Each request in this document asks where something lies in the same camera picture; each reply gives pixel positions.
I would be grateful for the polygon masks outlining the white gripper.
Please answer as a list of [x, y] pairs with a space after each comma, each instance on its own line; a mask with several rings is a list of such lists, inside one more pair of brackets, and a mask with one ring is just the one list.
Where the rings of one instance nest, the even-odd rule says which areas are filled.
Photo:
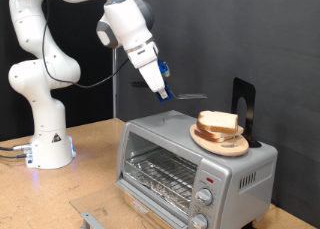
[[148, 87], [153, 92], [157, 92], [161, 99], [166, 99], [168, 97], [168, 94], [164, 89], [164, 80], [156, 60], [139, 68], [139, 72], [147, 83]]

